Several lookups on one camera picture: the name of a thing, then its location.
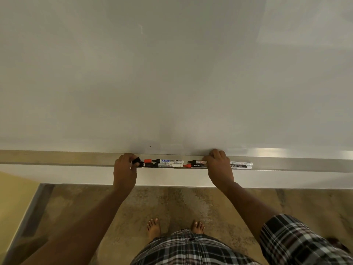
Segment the large white whiteboard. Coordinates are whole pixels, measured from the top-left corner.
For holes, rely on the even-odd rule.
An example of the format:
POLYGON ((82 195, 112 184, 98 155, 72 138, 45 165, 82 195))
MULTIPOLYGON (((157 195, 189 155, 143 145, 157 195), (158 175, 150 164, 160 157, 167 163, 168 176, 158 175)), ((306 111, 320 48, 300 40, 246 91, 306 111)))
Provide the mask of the large white whiteboard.
MULTIPOLYGON (((353 0, 0 0, 0 149, 353 157, 353 0)), ((353 173, 234 171, 353 189, 353 173)))

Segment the black-capped white marker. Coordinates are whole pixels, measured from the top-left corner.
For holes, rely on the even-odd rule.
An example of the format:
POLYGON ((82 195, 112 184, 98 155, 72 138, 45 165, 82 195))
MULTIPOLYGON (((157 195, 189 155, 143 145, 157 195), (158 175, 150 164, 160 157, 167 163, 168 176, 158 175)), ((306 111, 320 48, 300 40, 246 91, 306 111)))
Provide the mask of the black-capped white marker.
POLYGON ((181 163, 144 163, 147 168, 183 168, 181 163))

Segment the person's left foot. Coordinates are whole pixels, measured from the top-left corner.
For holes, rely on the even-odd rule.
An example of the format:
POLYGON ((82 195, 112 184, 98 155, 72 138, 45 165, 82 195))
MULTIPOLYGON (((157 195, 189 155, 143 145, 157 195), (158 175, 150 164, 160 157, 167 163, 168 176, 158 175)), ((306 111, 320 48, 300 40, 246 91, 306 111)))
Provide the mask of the person's left foot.
POLYGON ((158 218, 152 218, 148 221, 147 231, 149 242, 161 237, 161 226, 158 218))

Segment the red-capped black barrel marker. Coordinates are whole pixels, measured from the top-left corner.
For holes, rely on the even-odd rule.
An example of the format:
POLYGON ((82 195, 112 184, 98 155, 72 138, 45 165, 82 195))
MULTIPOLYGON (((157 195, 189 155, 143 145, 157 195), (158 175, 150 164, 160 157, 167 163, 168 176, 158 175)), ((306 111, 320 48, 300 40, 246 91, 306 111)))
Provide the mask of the red-capped black barrel marker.
MULTIPOLYGON (((207 168, 205 164, 185 164, 185 165, 183 165, 183 167, 184 168, 201 168, 201 169, 207 168)), ((252 169, 252 166, 231 164, 231 168, 232 169, 252 169)))

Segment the person's right foot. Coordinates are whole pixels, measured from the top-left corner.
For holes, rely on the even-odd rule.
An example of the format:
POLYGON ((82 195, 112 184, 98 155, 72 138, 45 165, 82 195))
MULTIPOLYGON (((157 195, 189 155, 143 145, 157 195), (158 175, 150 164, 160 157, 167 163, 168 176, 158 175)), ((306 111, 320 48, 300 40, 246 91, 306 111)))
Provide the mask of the person's right foot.
POLYGON ((204 235, 205 225, 201 221, 193 220, 190 230, 193 234, 204 235))

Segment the plaid garment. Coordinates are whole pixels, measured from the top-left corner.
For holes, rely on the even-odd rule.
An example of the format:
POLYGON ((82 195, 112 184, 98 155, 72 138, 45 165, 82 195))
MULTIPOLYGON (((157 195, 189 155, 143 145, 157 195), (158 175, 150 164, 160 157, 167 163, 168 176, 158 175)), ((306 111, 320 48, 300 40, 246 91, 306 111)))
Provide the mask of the plaid garment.
POLYGON ((205 234, 183 229, 157 237, 147 244, 130 265, 262 265, 205 234))

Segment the grey metal frame bar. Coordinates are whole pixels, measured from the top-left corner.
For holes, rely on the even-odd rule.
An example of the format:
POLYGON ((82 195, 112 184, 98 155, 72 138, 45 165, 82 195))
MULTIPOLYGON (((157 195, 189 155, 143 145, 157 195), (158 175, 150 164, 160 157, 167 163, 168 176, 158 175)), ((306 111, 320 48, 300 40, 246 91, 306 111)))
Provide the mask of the grey metal frame bar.
POLYGON ((2 265, 20 265, 48 241, 47 236, 35 236, 35 234, 54 187, 54 184, 41 183, 39 185, 15 233, 9 250, 4 254, 2 265))

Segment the plaid shirt sleeve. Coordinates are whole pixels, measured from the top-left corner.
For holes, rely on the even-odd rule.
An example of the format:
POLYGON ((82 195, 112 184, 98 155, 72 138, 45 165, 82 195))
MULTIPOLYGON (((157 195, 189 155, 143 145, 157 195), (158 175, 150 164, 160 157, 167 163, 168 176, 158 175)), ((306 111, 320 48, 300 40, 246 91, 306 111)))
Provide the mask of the plaid shirt sleeve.
POLYGON ((270 265, 353 265, 353 258, 298 219, 279 214, 260 232, 262 254, 270 265))

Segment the person's right forearm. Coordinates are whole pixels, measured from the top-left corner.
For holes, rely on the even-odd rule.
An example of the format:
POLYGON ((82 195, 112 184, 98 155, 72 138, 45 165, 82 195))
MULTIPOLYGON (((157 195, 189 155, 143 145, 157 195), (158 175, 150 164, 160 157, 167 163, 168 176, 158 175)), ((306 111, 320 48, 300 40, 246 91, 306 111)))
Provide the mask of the person's right forearm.
POLYGON ((262 227, 279 212, 269 207, 236 182, 226 183, 220 191, 230 200, 250 232, 260 244, 262 227))

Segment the person's foot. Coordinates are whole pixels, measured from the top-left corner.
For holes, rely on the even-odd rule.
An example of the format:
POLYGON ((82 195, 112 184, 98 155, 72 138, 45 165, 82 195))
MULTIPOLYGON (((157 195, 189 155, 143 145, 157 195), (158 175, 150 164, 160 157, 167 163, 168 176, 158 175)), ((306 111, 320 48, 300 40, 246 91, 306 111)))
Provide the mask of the person's foot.
POLYGON ((205 225, 201 221, 193 220, 190 230, 193 234, 204 235, 205 225))
POLYGON ((161 237, 161 226, 158 218, 152 218, 148 221, 147 231, 149 242, 161 237))

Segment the person's left hand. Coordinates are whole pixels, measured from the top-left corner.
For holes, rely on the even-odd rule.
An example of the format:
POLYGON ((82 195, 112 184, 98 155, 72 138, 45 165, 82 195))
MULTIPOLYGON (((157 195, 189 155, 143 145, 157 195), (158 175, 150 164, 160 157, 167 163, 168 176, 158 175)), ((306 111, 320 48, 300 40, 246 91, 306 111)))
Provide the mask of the person's left hand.
POLYGON ((137 175, 130 174, 132 161, 137 158, 132 153, 124 153, 114 163, 113 187, 129 194, 135 187, 137 175))

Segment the black-capped marker red label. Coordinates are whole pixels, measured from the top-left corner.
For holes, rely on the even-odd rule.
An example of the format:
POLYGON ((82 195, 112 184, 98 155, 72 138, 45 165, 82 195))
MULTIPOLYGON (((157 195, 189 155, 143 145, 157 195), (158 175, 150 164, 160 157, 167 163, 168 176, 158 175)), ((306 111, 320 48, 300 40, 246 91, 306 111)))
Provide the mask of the black-capped marker red label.
MULTIPOLYGON (((203 160, 192 160, 192 161, 188 161, 188 163, 196 165, 196 164, 206 164, 206 161, 203 160)), ((253 163, 252 162, 241 162, 241 161, 230 161, 230 164, 232 165, 248 165, 248 166, 252 166, 253 163)))

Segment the person's left forearm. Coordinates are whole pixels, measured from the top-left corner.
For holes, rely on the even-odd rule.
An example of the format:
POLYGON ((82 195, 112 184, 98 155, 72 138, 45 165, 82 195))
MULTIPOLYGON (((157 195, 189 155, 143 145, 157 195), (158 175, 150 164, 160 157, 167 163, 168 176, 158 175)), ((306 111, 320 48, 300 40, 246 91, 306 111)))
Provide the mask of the person's left forearm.
POLYGON ((115 187, 73 226, 49 240, 21 265, 88 265, 133 187, 115 187))

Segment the person's right hand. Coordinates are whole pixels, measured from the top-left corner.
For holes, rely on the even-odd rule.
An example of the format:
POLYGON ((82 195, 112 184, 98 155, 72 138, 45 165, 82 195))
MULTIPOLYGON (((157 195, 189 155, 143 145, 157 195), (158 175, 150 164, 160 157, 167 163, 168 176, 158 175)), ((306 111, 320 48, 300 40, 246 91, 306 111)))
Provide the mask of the person's right hand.
POLYGON ((209 156, 212 156, 212 165, 208 169, 209 178, 223 194, 226 194, 229 187, 235 183, 230 159, 224 151, 218 149, 211 150, 209 156))

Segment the aluminium marker tray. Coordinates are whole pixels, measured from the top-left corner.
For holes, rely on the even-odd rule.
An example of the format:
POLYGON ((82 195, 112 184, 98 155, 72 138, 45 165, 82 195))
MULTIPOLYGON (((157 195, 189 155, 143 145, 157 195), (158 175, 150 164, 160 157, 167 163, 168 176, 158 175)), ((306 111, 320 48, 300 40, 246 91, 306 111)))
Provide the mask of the aluminium marker tray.
MULTIPOLYGON (((25 151, 0 149, 0 164, 112 167, 122 153, 25 151)), ((230 156, 232 161, 249 161, 255 170, 353 173, 353 157, 348 159, 267 156, 230 156)))

